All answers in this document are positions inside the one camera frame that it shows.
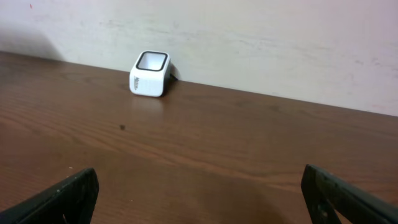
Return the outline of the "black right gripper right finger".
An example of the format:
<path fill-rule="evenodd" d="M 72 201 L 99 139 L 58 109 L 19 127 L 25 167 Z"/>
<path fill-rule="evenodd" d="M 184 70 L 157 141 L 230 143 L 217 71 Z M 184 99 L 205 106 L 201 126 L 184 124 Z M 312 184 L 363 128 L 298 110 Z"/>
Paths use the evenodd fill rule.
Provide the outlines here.
<path fill-rule="evenodd" d="M 340 213 L 351 223 L 397 223 L 397 207 L 307 164 L 302 194 L 312 223 L 340 223 Z"/>

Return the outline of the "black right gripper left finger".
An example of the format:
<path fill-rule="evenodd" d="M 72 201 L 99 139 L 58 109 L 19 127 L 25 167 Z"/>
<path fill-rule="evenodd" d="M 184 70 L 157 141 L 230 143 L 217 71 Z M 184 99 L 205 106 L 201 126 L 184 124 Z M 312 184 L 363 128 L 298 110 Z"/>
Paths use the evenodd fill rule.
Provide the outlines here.
<path fill-rule="evenodd" d="M 99 193 L 94 168 L 83 169 L 1 212 L 1 223 L 90 223 Z"/>

